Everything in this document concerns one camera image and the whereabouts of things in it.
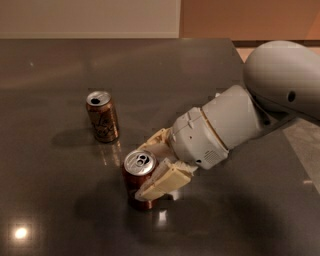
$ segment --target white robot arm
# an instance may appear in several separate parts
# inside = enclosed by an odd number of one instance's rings
[[[320,119],[320,57],[309,49],[286,41],[266,43],[249,56],[243,75],[246,88],[232,86],[140,146],[160,165],[136,193],[138,200],[186,185],[198,167],[212,168],[233,148],[295,116]]]

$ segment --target aluminum can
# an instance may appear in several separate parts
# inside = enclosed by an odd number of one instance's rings
[[[156,157],[146,150],[134,150],[126,156],[122,175],[127,189],[128,203],[133,208],[149,210],[155,205],[156,200],[139,201],[135,199],[135,193],[147,179],[150,179],[157,166]]]
[[[93,126],[94,137],[100,142],[111,142],[119,137],[119,125],[111,94],[95,91],[87,97],[87,111]]]

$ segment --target can rim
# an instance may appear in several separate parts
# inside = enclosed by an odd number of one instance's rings
[[[147,155],[148,157],[150,157],[151,161],[149,162],[150,164],[147,166],[147,168],[143,168],[143,165],[136,165],[134,166],[135,168],[133,168],[132,166],[132,162],[134,160],[132,160],[132,157],[134,155],[139,155],[139,154],[142,154],[142,155]],[[150,173],[154,167],[156,166],[156,157],[155,155],[150,152],[150,151],[147,151],[147,150],[142,150],[142,149],[137,149],[137,150],[134,150],[134,151],[131,151],[127,156],[126,158],[124,159],[124,167],[125,167],[125,170],[134,175],[134,176],[144,176],[148,173]]]
[[[87,103],[93,107],[100,107],[107,104],[111,100],[110,93],[106,91],[94,91],[87,97]]]

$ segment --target wall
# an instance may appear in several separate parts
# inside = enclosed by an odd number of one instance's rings
[[[0,38],[178,37],[180,0],[2,0]]]
[[[181,37],[319,40],[319,0],[183,0]]]

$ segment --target can in gripper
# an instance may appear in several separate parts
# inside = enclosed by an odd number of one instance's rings
[[[157,166],[156,157],[146,150],[134,150],[126,156],[122,176],[127,189],[128,202],[133,208],[149,210],[155,205],[156,200],[139,201],[135,199],[135,193],[147,179],[150,179]]]

